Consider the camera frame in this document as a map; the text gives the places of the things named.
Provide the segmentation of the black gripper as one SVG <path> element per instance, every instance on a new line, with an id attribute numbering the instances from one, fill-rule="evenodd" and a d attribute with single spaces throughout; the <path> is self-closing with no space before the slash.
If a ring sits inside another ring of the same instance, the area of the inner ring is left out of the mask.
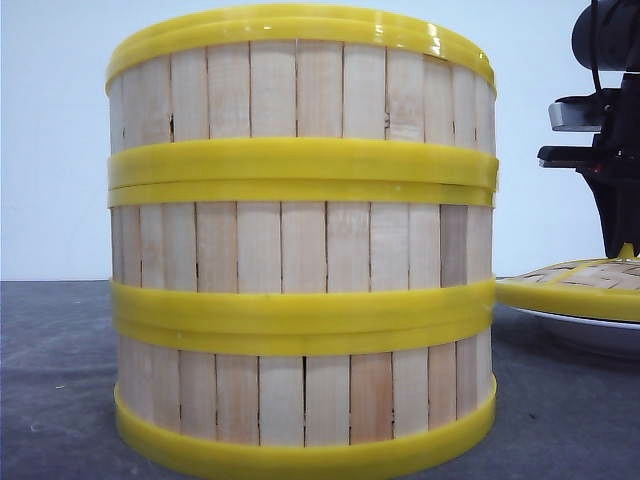
<path id="1" fill-rule="evenodd" d="M 543 168 L 568 168 L 590 180 L 617 189 L 639 186 L 639 74 L 627 72 L 618 88 L 597 92 L 608 102 L 600 133 L 590 146 L 543 146 Z M 639 255 L 639 200 L 604 199 L 597 202 L 605 253 L 619 257 L 626 245 Z"/>

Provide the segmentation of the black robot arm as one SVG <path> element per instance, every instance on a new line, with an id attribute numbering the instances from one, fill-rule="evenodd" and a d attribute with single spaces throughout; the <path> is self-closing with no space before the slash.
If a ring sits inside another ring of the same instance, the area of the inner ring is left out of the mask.
<path id="1" fill-rule="evenodd" d="M 549 106 L 554 131 L 592 132 L 590 146 L 543 146 L 545 168 L 573 168 L 594 195 L 609 258 L 639 254 L 639 3 L 593 1 L 572 33 L 595 92 Z"/>

